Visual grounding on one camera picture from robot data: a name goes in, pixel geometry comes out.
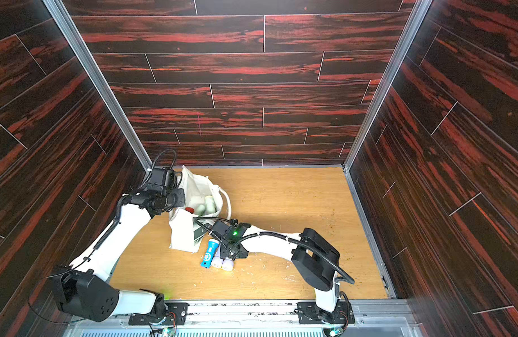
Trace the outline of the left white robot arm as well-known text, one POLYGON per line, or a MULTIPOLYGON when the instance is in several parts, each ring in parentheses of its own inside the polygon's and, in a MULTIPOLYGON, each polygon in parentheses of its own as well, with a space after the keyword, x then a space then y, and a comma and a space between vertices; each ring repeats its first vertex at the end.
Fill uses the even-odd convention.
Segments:
POLYGON ((93 322, 127 314, 143 315, 150 324, 166 321, 163 294, 119 290, 108 280, 128 245, 154 216, 184 205, 181 188, 123 195, 113 221, 95 242, 66 267, 57 266, 50 276, 58 310, 93 322))

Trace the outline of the aluminium front rail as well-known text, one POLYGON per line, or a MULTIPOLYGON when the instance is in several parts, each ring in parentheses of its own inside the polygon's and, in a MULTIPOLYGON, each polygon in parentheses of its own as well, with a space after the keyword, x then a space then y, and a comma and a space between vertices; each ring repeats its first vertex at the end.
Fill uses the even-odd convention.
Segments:
POLYGON ((137 315, 117 315, 101 323, 73 324, 65 336, 424 336, 405 300, 351 300, 351 315, 338 306, 336 321, 311 318, 303 300, 176 300, 163 324, 137 315), (139 320, 138 325, 131 321, 139 320))

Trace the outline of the blue flashlight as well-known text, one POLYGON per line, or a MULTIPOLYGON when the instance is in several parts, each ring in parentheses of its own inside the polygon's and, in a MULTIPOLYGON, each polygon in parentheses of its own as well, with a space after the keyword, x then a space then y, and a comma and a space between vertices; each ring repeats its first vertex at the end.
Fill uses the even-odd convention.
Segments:
POLYGON ((201 261, 202 268, 208 269, 211 267, 212 260, 215 257, 215 253, 218 250, 219 245, 220 245, 220 242, 218 240, 210 239, 208 241, 207 250, 205 252, 203 260, 201 261))

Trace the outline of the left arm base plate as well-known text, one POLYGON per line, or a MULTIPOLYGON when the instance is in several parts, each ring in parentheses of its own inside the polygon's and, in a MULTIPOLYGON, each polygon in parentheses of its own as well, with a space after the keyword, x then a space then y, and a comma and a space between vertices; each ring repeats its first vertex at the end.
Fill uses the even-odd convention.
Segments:
POLYGON ((156 305, 150 313, 131 315, 128 324, 141 327, 181 326, 186 322, 188 308, 188 303, 166 301, 164 305, 156 305))

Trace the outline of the white floral canvas tote bag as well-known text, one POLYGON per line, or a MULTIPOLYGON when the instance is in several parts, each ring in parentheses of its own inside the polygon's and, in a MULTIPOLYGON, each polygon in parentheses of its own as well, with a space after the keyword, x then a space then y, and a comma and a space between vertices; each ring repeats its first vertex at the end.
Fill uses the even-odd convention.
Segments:
POLYGON ((182 183, 185 204, 170 212, 171 227, 170 248, 196 253, 206 234, 201 226, 194 223, 199 216, 218 217, 224 206, 227 215, 232 216, 229 195, 211 182, 207 176, 193 174, 188 168, 182 168, 182 183))

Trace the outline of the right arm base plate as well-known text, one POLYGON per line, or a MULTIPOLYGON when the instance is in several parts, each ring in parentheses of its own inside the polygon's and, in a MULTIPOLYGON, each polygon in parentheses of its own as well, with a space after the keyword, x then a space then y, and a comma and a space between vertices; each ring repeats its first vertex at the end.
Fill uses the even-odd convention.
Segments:
POLYGON ((354 324, 355 318, 350 303, 338 300, 333 312, 320 309, 314 301, 297 303, 294 310, 300 324, 354 324))

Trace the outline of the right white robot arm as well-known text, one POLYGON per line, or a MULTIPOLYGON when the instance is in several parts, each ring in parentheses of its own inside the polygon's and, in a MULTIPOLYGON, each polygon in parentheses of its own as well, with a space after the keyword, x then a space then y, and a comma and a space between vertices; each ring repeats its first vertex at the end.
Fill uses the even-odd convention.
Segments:
POLYGON ((345 304, 338 312, 339 299, 346 299, 339 291, 339 282, 354 284, 355 280, 340 267, 340 253, 312 228, 301 233, 276 233, 260 229, 236 219, 199 216, 193 220, 212 239, 219 242, 220 258, 235 261, 250 253, 268 254, 291 262, 304 281, 315 290, 315 302, 296 313, 306 322, 334 324, 343 317, 349 322, 351 307, 345 304))

